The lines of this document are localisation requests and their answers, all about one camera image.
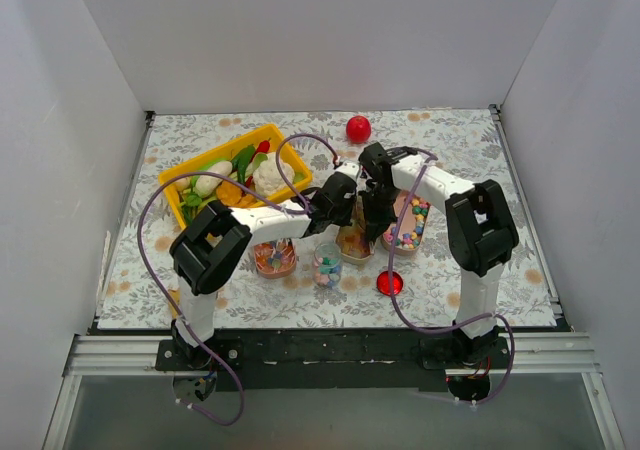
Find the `tray of pale jelly candies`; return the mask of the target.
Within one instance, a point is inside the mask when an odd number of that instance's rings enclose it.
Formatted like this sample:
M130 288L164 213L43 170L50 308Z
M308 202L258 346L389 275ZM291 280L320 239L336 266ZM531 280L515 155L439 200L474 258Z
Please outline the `tray of pale jelly candies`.
M374 246L366 238L363 216L357 209L352 213L350 224L339 228L335 243L343 260L353 265L364 265L374 255Z

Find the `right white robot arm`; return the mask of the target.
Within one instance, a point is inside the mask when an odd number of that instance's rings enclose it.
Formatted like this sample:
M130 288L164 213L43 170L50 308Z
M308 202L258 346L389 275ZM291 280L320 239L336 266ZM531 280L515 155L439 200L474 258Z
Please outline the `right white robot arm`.
M454 359L475 367L489 354L486 341L496 326L499 280L519 235L501 186L473 183L431 162L434 157L411 147L386 150L367 146L358 161L367 175L361 193L365 235L376 240L391 226L400 226L394 210L397 196L426 200L446 219L449 250L461 269L460 305L454 324Z

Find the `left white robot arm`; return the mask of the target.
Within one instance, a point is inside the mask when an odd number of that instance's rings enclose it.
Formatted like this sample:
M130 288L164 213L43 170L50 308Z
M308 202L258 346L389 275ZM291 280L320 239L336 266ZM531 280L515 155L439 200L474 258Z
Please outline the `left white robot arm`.
M178 275L181 314L172 325L178 357L193 370L205 368L213 356L215 293L234 273L245 251L281 239L303 239L335 224L350 222L356 201L357 164L340 165L315 191L309 211L296 197L273 207L229 208L213 202L172 244Z

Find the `clear glass jar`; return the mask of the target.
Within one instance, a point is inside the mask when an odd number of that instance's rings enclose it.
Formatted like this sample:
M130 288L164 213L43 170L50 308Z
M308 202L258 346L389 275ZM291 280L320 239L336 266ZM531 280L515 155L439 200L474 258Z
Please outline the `clear glass jar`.
M341 280L342 255L334 242L319 244L313 254L313 281L324 288L333 288Z

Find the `tray of star candies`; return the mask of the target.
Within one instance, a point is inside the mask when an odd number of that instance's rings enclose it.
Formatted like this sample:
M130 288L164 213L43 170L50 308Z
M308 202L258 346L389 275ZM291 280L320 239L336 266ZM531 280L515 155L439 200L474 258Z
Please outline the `tray of star candies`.
M429 202L420 197L412 197L403 214L397 238L393 239L394 223L380 237L383 247L390 251L391 244L394 243L397 255L415 254L421 246L430 209Z

